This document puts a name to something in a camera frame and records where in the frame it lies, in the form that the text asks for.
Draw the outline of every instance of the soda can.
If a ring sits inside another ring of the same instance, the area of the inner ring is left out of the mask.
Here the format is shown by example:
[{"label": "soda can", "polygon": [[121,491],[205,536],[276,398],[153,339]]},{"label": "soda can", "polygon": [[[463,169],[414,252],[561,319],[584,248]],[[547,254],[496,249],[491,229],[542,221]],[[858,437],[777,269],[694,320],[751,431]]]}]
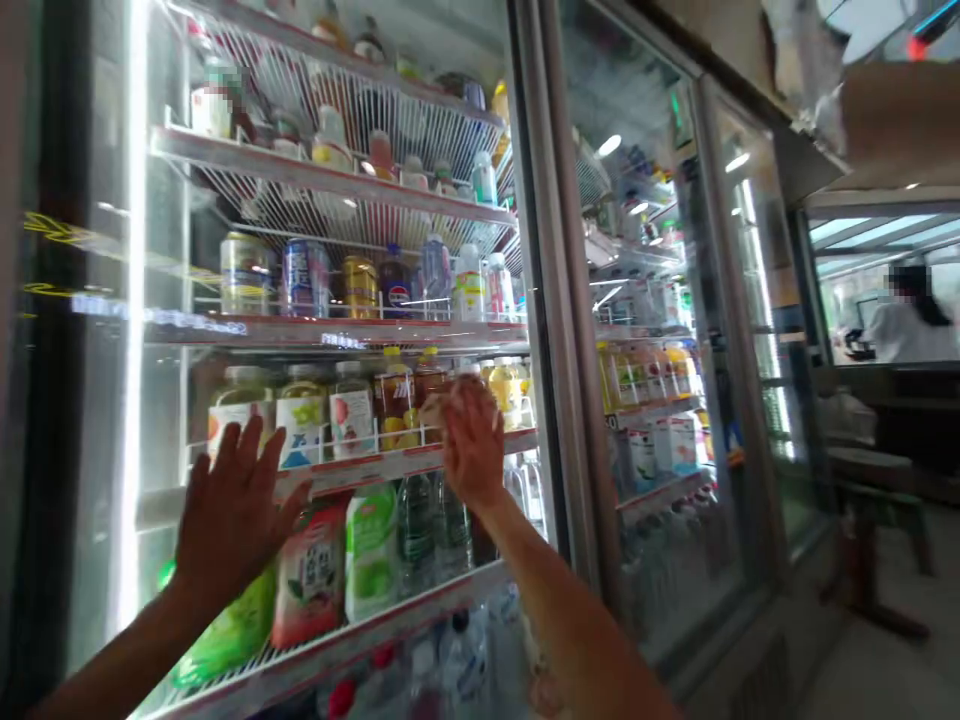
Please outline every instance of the soda can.
[{"label": "soda can", "polygon": [[359,255],[343,259],[344,304],[349,317],[374,320],[377,311],[377,269],[372,262]]},{"label": "soda can", "polygon": [[450,252],[436,233],[430,233],[423,244],[420,256],[423,271],[423,300],[425,320],[450,319],[450,291],[453,289],[453,273],[450,269]]},{"label": "soda can", "polygon": [[294,238],[283,251],[283,314],[327,317],[330,260],[319,240]]},{"label": "soda can", "polygon": [[225,315],[269,315],[271,252],[259,238],[231,232],[220,243],[220,309]]}]

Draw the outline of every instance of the juice bottle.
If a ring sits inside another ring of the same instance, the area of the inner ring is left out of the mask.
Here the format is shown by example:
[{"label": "juice bottle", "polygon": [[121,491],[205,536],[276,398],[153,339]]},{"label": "juice bottle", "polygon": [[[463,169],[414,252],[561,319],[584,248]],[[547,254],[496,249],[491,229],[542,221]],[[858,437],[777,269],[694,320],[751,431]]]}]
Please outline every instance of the juice bottle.
[{"label": "juice bottle", "polygon": [[614,356],[614,371],[616,372],[617,404],[621,410],[629,410],[640,404],[637,397],[637,386],[633,377],[633,362],[627,352],[617,352]]},{"label": "juice bottle", "polygon": [[383,356],[387,360],[387,370],[377,375],[374,383],[380,450],[388,452],[417,447],[420,444],[420,421],[414,400],[413,375],[400,358],[399,347],[385,347]]},{"label": "juice bottle", "polygon": [[679,343],[668,343],[666,353],[667,357],[670,358],[670,363],[673,365],[674,375],[677,380],[677,394],[682,398],[690,397],[693,394],[690,381],[693,359]]},{"label": "juice bottle", "polygon": [[616,379],[614,354],[607,343],[597,343],[597,359],[600,365],[600,385],[603,389],[603,413],[611,415],[617,411],[617,397],[620,393],[619,387],[614,388]]},{"label": "juice bottle", "polygon": [[[417,369],[413,373],[414,405],[419,415],[420,408],[430,393],[439,390],[446,380],[446,373],[437,362],[437,348],[428,347],[417,361]],[[437,428],[424,430],[425,443],[443,442],[443,433]]]},{"label": "juice bottle", "polygon": [[270,386],[267,371],[254,365],[233,365],[227,368],[225,377],[227,384],[214,394],[207,415],[207,453],[211,465],[217,459],[223,431],[229,423],[240,423],[242,429],[254,415],[262,417],[261,450],[273,436],[276,393]]},{"label": "juice bottle", "polygon": [[376,452],[373,393],[358,360],[337,363],[337,383],[330,395],[333,459],[346,460]]},{"label": "juice bottle", "polygon": [[667,399],[667,393],[663,384],[663,371],[660,365],[660,358],[654,354],[647,343],[641,343],[637,347],[636,357],[638,362],[643,364],[643,369],[647,377],[647,391],[650,394],[650,402],[662,403]]},{"label": "juice bottle", "polygon": [[281,470],[323,462],[329,425],[327,389],[320,384],[320,367],[291,365],[287,373],[290,382],[277,399],[277,427],[287,429],[280,452]]},{"label": "juice bottle", "polygon": [[503,428],[507,432],[520,427],[520,377],[510,364],[510,358],[499,357],[490,373],[490,392],[497,399],[503,413]]},{"label": "juice bottle", "polygon": [[680,397],[680,390],[677,386],[677,368],[660,345],[654,345],[652,349],[660,363],[660,374],[663,377],[663,389],[666,392],[667,399],[675,400]]},{"label": "juice bottle", "polygon": [[480,378],[487,387],[490,387],[490,374],[493,372],[495,365],[496,363],[493,360],[480,361]]}]

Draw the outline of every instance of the bottle label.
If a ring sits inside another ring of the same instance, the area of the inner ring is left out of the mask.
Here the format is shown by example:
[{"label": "bottle label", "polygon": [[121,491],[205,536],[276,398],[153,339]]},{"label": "bottle label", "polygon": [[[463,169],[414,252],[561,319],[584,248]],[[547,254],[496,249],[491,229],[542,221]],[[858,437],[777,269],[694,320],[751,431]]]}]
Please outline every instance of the bottle label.
[{"label": "bottle label", "polygon": [[370,393],[356,390],[330,396],[333,459],[362,457],[376,452],[373,437],[373,403]]},{"label": "bottle label", "polygon": [[273,408],[269,402],[237,403],[235,405],[214,405],[207,415],[207,454],[210,464],[217,459],[217,450],[223,439],[223,431],[232,422],[239,423],[241,430],[247,421],[255,415],[263,418],[263,432],[260,434],[260,449],[273,437]]},{"label": "bottle label", "polygon": [[327,424],[322,397],[277,400],[277,426],[287,429],[280,453],[280,469],[316,465],[323,461],[321,446]]}]

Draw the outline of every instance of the floor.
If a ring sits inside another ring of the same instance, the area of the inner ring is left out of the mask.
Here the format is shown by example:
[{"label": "floor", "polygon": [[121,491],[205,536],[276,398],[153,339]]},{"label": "floor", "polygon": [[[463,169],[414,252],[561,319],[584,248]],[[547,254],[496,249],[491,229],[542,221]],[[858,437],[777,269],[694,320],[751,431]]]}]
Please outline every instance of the floor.
[{"label": "floor", "polygon": [[801,720],[960,717],[960,511],[927,506],[937,577],[916,571],[906,536],[882,530],[885,604],[931,628],[915,645],[860,620],[851,623],[804,698]]}]

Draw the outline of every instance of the led light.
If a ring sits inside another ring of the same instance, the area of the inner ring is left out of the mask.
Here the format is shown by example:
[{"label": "led light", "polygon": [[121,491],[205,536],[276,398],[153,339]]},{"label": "led light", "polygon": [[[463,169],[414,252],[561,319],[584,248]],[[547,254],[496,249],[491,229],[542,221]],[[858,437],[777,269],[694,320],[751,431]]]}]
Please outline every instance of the led light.
[{"label": "led light", "polygon": [[733,172],[738,167],[743,167],[744,165],[746,165],[749,161],[750,161],[750,153],[744,153],[739,157],[735,157],[733,160],[730,161],[730,164],[727,165],[727,172]]},{"label": "led light", "polygon": [[618,147],[620,147],[621,142],[623,142],[622,137],[620,137],[619,135],[611,135],[610,137],[607,138],[607,141],[600,146],[600,149],[597,150],[597,157],[605,158],[607,155],[609,155]]}]

